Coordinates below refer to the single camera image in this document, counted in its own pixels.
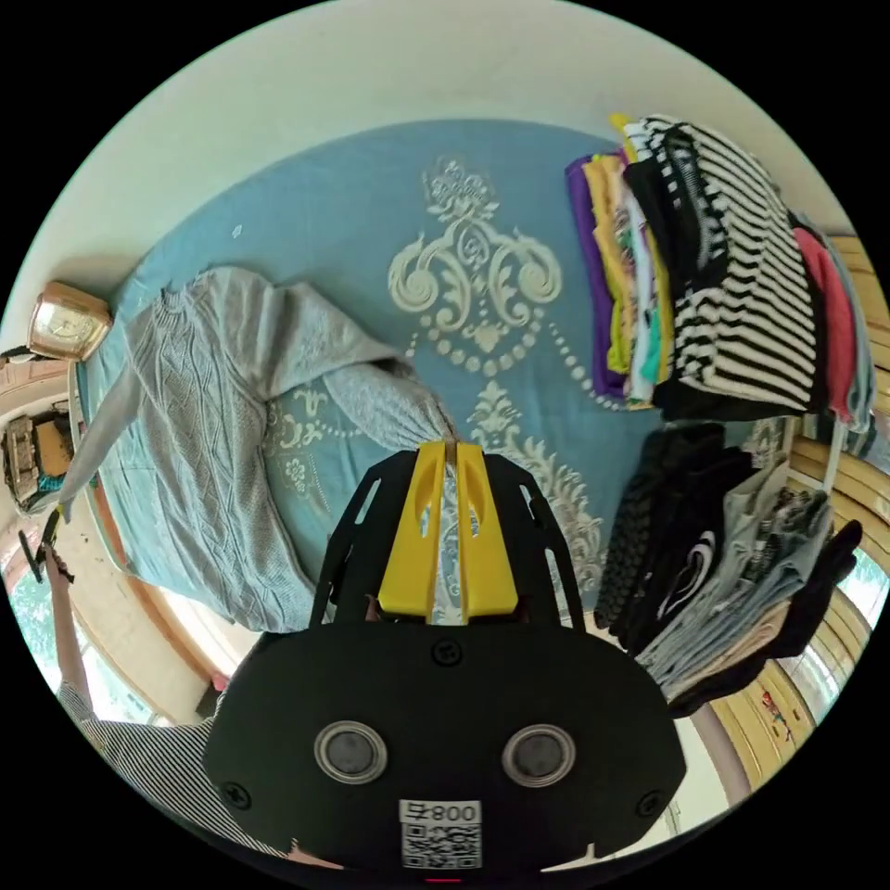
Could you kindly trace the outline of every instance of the black and white striped shirt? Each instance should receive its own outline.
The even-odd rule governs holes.
[[[58,700],[109,765],[150,803],[236,844],[287,856],[244,834],[210,783],[202,758],[213,717],[188,726],[101,720],[68,683],[62,683]]]
[[[816,319],[788,209],[769,174],[720,133],[666,115],[643,118],[625,133],[640,159],[655,159],[675,202],[680,199],[677,161],[695,167],[705,187],[695,196],[693,211],[702,219],[712,253],[726,247],[726,274],[719,285],[691,288],[677,301],[680,380],[708,392],[806,411],[822,373]],[[692,150],[669,157],[671,133],[682,134]]]

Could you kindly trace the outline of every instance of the gray sweater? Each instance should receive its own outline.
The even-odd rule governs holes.
[[[66,506],[134,420],[158,474],[164,537],[193,590],[177,591],[251,630],[305,628],[306,578],[266,481],[265,403],[321,377],[384,448],[454,438],[435,397],[396,351],[312,287],[276,287],[234,267],[164,291],[124,331],[127,363],[59,492]]]

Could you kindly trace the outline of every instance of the alarm clock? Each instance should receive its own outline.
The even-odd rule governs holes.
[[[52,281],[34,307],[28,349],[51,359],[82,362],[98,349],[110,328],[104,300]]]

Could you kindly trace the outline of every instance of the sticker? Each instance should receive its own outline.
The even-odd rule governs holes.
[[[482,868],[479,801],[400,800],[399,821],[406,869]]]

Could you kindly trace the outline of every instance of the bed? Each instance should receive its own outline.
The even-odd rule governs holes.
[[[405,350],[464,437],[533,472],[568,539],[585,607],[596,601],[620,493],[658,412],[591,391],[592,309],[563,170],[614,146],[513,121],[426,121],[318,146],[237,184],[162,238],[106,296],[115,325],[79,367],[86,422],[122,363],[121,328],[157,296],[216,264],[311,281],[371,335]],[[729,425],[765,459],[778,422]],[[301,563],[316,577],[326,537],[364,471],[385,456],[350,427],[324,384],[270,405],[269,483]],[[188,593],[142,484],[136,424],[101,468],[143,580]],[[437,620],[455,620],[453,503],[446,504]]]

